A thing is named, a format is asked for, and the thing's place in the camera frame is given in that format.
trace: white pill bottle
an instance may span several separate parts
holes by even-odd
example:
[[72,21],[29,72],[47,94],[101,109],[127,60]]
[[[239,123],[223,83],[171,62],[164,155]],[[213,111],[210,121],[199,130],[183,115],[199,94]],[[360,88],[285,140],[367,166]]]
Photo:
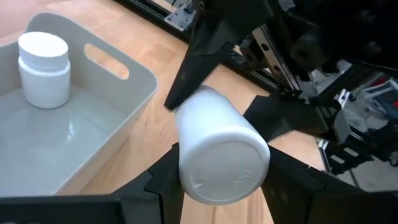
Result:
[[269,167],[267,143],[231,102],[201,86],[175,111],[183,189],[208,205],[237,202],[254,192]]
[[39,108],[65,104],[70,91],[67,43],[53,34],[28,32],[18,39],[19,72],[26,100]]

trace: gray plastic bin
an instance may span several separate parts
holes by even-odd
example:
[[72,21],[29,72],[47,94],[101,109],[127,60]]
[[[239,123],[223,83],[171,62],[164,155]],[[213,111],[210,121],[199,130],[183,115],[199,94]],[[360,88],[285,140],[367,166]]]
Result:
[[[28,104],[21,89],[18,44],[0,47],[0,197],[77,194],[129,137],[157,80],[65,17],[39,14],[28,31],[55,34],[68,43],[72,89],[60,108]],[[124,64],[129,78],[122,80],[88,59],[86,44]]]

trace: white bottle lid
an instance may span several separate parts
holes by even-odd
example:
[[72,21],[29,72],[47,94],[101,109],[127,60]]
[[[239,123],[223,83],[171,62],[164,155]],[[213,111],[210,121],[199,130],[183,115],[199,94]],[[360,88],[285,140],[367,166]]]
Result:
[[56,35],[27,32],[18,39],[19,55],[31,67],[62,68],[68,64],[68,44]]
[[269,155],[262,153],[267,149],[262,139],[256,141],[247,129],[217,132],[181,161],[184,169],[180,169],[180,178],[184,190],[195,200],[226,205],[244,199],[262,184]]

